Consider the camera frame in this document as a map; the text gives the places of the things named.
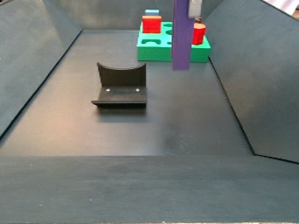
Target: curved slot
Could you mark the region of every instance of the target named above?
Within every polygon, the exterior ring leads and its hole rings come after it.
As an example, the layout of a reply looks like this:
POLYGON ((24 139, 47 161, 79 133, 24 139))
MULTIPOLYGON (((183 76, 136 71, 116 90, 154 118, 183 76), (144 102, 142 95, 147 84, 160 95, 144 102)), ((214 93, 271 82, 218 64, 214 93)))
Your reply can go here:
POLYGON ((147 43, 156 43, 158 45, 162 44, 162 40, 160 39, 143 39, 142 44, 147 44, 147 43))

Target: red cylinder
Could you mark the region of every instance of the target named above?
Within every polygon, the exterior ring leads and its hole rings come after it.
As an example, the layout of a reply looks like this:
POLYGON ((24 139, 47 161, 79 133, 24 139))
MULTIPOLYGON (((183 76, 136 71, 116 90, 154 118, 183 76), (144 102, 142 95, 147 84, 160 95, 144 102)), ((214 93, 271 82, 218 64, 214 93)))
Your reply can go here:
POLYGON ((192 44, 200 45, 203 43, 203 37, 206 34, 206 25, 204 24, 194 24, 194 34, 192 34, 192 44))

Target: black stand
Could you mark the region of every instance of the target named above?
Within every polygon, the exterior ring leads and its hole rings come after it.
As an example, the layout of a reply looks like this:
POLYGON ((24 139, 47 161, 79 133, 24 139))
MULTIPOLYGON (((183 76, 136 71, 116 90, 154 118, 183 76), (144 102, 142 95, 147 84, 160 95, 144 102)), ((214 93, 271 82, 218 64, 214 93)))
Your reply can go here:
POLYGON ((96 106, 144 106, 146 64, 128 69, 116 69, 98 63, 102 89, 92 103, 96 106))

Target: red lego brick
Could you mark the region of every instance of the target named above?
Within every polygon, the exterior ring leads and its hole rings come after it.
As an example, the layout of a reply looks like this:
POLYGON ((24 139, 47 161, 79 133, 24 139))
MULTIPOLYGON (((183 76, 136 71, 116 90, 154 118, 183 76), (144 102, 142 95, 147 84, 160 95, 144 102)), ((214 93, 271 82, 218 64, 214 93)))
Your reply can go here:
POLYGON ((200 45, 203 43, 203 37, 206 34, 206 25, 204 24, 194 24, 194 34, 192 34, 192 44, 200 45))
POLYGON ((162 33, 162 16, 143 16, 143 33, 162 33))

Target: gray floor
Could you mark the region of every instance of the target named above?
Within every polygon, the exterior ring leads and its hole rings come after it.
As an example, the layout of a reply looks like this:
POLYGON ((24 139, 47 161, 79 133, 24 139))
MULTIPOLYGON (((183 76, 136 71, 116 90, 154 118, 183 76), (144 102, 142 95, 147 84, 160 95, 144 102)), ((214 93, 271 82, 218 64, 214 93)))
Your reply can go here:
POLYGON ((146 110, 91 104, 135 45, 79 37, 2 141, 0 223, 297 222, 299 166, 251 155, 210 63, 148 63, 146 110))
POLYGON ((299 221, 299 166, 262 157, 0 157, 0 178, 0 223, 299 221))
POLYGON ((147 64, 146 109, 98 109, 96 63, 136 66, 136 31, 84 31, 0 145, 2 156, 251 155, 210 63, 147 64))

